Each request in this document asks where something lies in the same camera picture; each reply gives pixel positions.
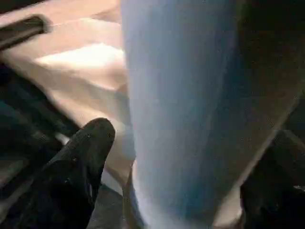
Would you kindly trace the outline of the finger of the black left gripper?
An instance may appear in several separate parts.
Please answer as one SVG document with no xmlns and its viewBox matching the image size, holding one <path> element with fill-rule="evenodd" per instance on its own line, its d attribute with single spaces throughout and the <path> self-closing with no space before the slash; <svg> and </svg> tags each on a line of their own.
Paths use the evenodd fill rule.
<svg viewBox="0 0 305 229">
<path fill-rule="evenodd" d="M 47 135 L 71 137 L 80 129 L 37 85 L 17 74 L 0 73 L 0 96 Z"/>
</svg>

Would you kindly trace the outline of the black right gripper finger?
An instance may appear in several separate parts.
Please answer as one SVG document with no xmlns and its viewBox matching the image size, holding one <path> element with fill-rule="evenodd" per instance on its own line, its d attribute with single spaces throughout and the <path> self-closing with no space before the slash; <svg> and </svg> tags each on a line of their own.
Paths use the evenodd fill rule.
<svg viewBox="0 0 305 229">
<path fill-rule="evenodd" d="M 115 129 L 108 119 L 88 122 L 10 208 L 10 228 L 86 228 L 114 140 Z"/>
</svg>

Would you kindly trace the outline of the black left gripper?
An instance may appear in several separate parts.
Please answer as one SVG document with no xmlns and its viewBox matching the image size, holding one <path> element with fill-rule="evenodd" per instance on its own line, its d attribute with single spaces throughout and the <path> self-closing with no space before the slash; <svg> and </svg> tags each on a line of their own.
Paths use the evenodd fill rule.
<svg viewBox="0 0 305 229">
<path fill-rule="evenodd" d="M 49 20 L 43 16 L 30 16 L 0 27 L 0 50 L 9 49 L 33 36 L 47 33 Z"/>
</svg>

